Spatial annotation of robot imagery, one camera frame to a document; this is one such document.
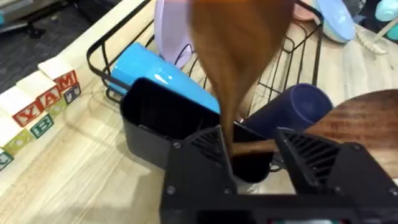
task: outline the alphabet block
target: alphabet block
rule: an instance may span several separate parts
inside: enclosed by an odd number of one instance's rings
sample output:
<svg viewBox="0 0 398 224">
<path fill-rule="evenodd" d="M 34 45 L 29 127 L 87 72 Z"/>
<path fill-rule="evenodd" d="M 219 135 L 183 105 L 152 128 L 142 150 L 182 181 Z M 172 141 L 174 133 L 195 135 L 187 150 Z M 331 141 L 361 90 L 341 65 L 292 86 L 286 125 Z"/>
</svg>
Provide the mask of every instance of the alphabet block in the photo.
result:
<svg viewBox="0 0 398 224">
<path fill-rule="evenodd" d="M 44 109 L 38 100 L 14 86 L 0 94 L 0 110 L 24 127 L 40 116 Z"/>
<path fill-rule="evenodd" d="M 31 140 L 33 136 L 26 128 L 20 127 L 5 113 L 0 114 L 0 147 L 3 150 L 15 155 Z"/>
<path fill-rule="evenodd" d="M 67 104 L 70 104 L 80 95 L 80 93 L 80 85 L 79 83 L 77 83 L 76 85 L 73 85 L 68 90 L 66 90 L 63 96 L 65 97 L 65 101 L 67 102 Z"/>
<path fill-rule="evenodd" d="M 67 107 L 67 102 L 65 99 L 62 97 L 60 98 L 57 102 L 55 102 L 53 105 L 49 106 L 45 110 L 49 112 L 50 116 L 52 118 L 55 118 L 58 116 L 66 107 Z"/>
<path fill-rule="evenodd" d="M 4 150 L 0 149 L 0 171 L 2 171 L 14 158 Z"/>
<path fill-rule="evenodd" d="M 49 77 L 42 72 L 36 71 L 17 82 L 17 87 L 35 98 L 42 107 L 47 111 L 51 111 L 54 118 L 62 112 L 66 107 L 59 107 L 65 100 L 61 96 L 59 87 Z"/>
<path fill-rule="evenodd" d="M 80 86 L 75 71 L 58 57 L 40 63 L 39 69 L 58 86 L 67 104 L 80 95 Z"/>
<path fill-rule="evenodd" d="M 48 131 L 54 125 L 54 121 L 50 114 L 44 111 L 40 116 L 30 122 L 26 129 L 28 129 L 35 138 L 41 137 L 46 131 Z"/>
</svg>

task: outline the navy blue cup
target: navy blue cup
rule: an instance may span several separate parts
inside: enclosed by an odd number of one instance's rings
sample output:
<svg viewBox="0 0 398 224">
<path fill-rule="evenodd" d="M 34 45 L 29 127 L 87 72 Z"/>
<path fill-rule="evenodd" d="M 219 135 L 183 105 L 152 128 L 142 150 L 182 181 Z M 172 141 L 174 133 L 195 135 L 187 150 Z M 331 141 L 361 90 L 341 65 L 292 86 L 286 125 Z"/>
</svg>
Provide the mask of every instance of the navy blue cup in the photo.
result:
<svg viewBox="0 0 398 224">
<path fill-rule="evenodd" d="M 266 139 L 272 139 L 276 128 L 303 131 L 322 119 L 333 105 L 321 89 L 300 83 L 286 89 L 257 112 L 243 126 Z"/>
</svg>

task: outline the blue cup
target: blue cup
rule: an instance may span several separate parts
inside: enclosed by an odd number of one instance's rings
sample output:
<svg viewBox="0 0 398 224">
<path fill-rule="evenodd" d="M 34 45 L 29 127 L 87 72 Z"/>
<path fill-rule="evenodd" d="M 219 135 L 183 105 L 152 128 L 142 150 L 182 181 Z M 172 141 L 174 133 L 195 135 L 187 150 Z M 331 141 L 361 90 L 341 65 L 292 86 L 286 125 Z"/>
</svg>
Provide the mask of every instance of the blue cup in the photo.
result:
<svg viewBox="0 0 398 224">
<path fill-rule="evenodd" d="M 301 83 L 286 89 L 248 117 L 243 125 L 265 139 L 273 139 L 278 127 L 303 131 L 332 109 L 333 105 L 324 92 L 313 85 Z"/>
<path fill-rule="evenodd" d="M 200 85 L 176 66 L 166 62 L 139 43 L 129 46 L 118 58 L 111 76 L 132 85 L 138 78 L 147 78 L 200 105 L 220 113 L 218 102 Z M 114 91 L 125 95 L 127 90 L 110 83 Z"/>
<path fill-rule="evenodd" d="M 391 40 L 398 40 L 398 24 L 391 28 L 391 30 L 387 33 L 387 36 Z"/>
</svg>

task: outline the pink plate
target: pink plate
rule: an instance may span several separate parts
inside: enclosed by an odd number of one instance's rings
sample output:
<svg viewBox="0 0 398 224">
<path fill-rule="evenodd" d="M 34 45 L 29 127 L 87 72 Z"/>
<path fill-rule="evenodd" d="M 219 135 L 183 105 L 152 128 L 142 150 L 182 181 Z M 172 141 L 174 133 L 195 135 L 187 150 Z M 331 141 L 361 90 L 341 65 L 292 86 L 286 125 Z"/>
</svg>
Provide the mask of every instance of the pink plate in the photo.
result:
<svg viewBox="0 0 398 224">
<path fill-rule="evenodd" d="M 305 4 L 311 6 L 312 5 L 312 0 L 301 0 Z M 314 18 L 314 14 L 305 8 L 299 6 L 298 4 L 294 5 L 294 12 L 293 12 L 294 18 L 298 19 L 300 21 L 310 21 Z"/>
<path fill-rule="evenodd" d="M 178 68 L 186 64 L 193 52 L 188 29 L 188 4 L 189 1 L 156 0 L 155 5 L 156 46 L 164 60 Z"/>
</svg>

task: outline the wooden spatula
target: wooden spatula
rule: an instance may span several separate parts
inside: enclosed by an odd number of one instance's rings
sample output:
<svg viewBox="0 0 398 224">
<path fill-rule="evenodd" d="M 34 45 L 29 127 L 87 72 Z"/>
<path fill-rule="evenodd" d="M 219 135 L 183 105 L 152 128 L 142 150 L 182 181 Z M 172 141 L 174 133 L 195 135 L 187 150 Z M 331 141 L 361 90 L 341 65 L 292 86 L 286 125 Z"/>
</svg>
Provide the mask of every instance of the wooden spatula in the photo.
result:
<svg viewBox="0 0 398 224">
<path fill-rule="evenodd" d="M 339 142 L 358 142 L 392 178 L 398 177 L 398 90 L 347 100 L 306 132 Z"/>
<path fill-rule="evenodd" d="M 220 104 L 230 155 L 239 104 L 281 47 L 293 7 L 294 0 L 192 0 L 192 39 Z"/>
</svg>

